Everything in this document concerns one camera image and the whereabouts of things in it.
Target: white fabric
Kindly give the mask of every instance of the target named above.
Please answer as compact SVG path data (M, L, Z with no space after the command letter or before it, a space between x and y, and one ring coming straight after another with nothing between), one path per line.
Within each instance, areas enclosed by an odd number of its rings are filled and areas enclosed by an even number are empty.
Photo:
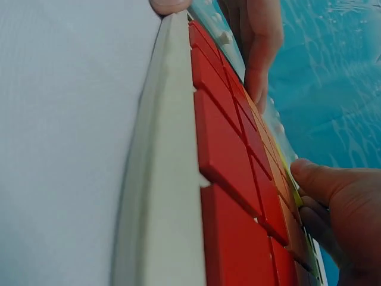
M110 283L159 25L142 0L0 1L0 285Z

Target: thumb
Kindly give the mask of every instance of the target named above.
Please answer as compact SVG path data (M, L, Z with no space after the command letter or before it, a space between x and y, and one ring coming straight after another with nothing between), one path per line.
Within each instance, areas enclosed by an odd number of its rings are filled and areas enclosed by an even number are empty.
M299 186L313 199L329 206L332 196L359 179L361 172L316 165L306 159L291 164L291 173Z
M192 0L150 0L150 2L157 14L169 15L187 9Z

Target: fingernail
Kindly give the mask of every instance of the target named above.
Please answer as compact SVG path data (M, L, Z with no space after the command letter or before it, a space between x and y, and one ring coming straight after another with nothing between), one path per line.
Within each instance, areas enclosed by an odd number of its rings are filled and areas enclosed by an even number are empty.
M291 164L291 172L293 175L300 174L307 166L313 165L308 159L297 159L297 161Z
M186 0L152 0L153 3L161 6L175 6L184 3Z

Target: blue surface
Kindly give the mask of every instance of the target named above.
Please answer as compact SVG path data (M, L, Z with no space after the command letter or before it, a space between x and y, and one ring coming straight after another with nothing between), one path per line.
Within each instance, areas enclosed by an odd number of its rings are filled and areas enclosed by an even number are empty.
M300 157L381 167L381 9L378 1L283 0L285 44L269 94ZM329 285L338 270L323 252Z

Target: hand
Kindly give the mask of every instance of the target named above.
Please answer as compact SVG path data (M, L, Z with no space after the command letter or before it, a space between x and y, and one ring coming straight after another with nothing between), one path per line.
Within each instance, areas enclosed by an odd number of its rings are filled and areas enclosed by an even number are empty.
M150 0L150 3L157 14L169 15L187 9L192 0Z
M266 108L268 70L283 44L279 0L218 0L246 65L245 86L260 113Z
M338 264L338 285L381 285L381 170L300 159L291 172L302 189L302 221Z

